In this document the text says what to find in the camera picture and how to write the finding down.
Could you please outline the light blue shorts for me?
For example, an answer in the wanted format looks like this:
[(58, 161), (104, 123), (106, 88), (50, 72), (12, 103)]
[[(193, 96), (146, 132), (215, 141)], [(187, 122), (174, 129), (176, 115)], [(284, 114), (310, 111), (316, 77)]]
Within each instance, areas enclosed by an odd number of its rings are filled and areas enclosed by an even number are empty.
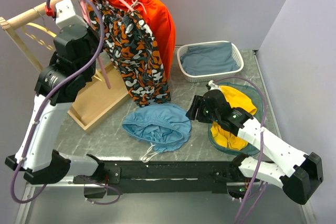
[(139, 142), (150, 146), (141, 157), (148, 163), (153, 157), (180, 149), (191, 136), (191, 121), (186, 112), (171, 103), (139, 108), (125, 117), (122, 128)]

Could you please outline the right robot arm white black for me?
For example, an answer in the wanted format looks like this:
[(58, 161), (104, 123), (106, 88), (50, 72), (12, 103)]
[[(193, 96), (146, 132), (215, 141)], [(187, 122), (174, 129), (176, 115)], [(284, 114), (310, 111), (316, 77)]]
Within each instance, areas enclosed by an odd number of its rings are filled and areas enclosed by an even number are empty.
[(274, 135), (249, 112), (231, 106), (219, 89), (195, 95), (186, 113), (190, 120), (217, 123), (223, 130), (240, 137), (266, 155), (272, 163), (244, 155), (230, 168), (233, 180), (256, 177), (273, 184), (294, 202), (304, 205), (323, 182), (321, 157), (307, 154)]

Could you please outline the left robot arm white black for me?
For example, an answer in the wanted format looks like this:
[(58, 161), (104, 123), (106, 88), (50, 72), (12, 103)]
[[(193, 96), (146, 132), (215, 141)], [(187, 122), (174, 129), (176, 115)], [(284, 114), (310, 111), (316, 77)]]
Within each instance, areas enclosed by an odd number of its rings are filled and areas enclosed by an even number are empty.
[(103, 163), (92, 155), (66, 155), (54, 149), (60, 126), (79, 91), (92, 80), (102, 51), (104, 31), (69, 25), (54, 38), (55, 52), (40, 73), (33, 114), (21, 148), (5, 164), (24, 172), (32, 185), (54, 184), (65, 176), (85, 175), (91, 182), (104, 178)]

